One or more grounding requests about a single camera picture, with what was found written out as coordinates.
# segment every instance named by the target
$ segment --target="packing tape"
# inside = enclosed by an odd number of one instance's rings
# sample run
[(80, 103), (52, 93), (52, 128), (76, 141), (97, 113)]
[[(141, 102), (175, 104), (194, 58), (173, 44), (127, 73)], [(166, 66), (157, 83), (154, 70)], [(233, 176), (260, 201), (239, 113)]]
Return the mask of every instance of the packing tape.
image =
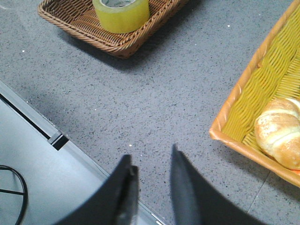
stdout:
[(93, 0), (104, 30), (129, 33), (139, 29), (150, 17), (149, 0)]

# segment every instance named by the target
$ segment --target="bread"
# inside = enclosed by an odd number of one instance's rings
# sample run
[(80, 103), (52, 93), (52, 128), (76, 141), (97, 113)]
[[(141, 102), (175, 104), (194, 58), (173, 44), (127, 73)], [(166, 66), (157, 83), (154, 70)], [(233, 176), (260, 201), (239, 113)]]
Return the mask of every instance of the bread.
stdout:
[(269, 102), (255, 120), (255, 137), (265, 154), (286, 168), (300, 170), (300, 100)]

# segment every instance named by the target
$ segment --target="floor seam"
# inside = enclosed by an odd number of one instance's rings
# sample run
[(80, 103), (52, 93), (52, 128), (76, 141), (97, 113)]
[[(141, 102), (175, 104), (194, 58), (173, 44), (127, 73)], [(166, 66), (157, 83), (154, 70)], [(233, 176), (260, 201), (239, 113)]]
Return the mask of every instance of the floor seam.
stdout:
[(270, 173), (271, 173), (271, 171), (269, 171), (268, 176), (266, 177), (266, 179), (265, 179), (264, 182), (262, 183), (261, 187), (259, 188), (259, 190), (258, 190), (258, 192), (257, 192), (257, 194), (256, 194), (256, 196), (255, 196), (255, 198), (254, 198), (254, 200), (252, 201), (252, 203), (251, 203), (249, 209), (247, 210), (247, 213), (249, 213), (250, 209), (252, 208), (252, 206), (253, 206), (255, 200), (257, 199), (257, 197), (258, 197), (258, 195), (259, 195), (259, 193), (260, 193), (260, 191), (261, 191), (263, 185), (265, 184), (267, 178), (269, 177)]

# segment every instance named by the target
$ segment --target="gray speckled floor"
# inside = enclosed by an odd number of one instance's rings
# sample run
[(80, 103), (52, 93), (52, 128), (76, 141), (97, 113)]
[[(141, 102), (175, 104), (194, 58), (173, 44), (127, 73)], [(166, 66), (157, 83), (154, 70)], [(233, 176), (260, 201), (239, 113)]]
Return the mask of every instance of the gray speckled floor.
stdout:
[(286, 0), (191, 0), (128, 60), (0, 0), (0, 79), (111, 172), (132, 154), (140, 197), (173, 224), (173, 143), (222, 194), (274, 225), (300, 224), (300, 191), (208, 130)]

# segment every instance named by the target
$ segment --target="yellow wicker basket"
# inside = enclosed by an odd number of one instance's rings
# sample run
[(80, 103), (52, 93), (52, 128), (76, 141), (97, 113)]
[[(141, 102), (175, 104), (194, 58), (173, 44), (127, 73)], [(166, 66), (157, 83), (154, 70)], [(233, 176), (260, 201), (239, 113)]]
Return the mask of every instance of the yellow wicker basket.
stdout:
[(210, 128), (220, 140), (300, 187), (300, 175), (264, 155), (254, 137), (254, 121), (278, 97), (300, 97), (300, 0), (278, 20), (234, 86)]
[(129, 58), (188, 0), (149, 0), (150, 18), (138, 30), (112, 34), (104, 30), (92, 0), (44, 0), (38, 14), (71, 36), (118, 58)]

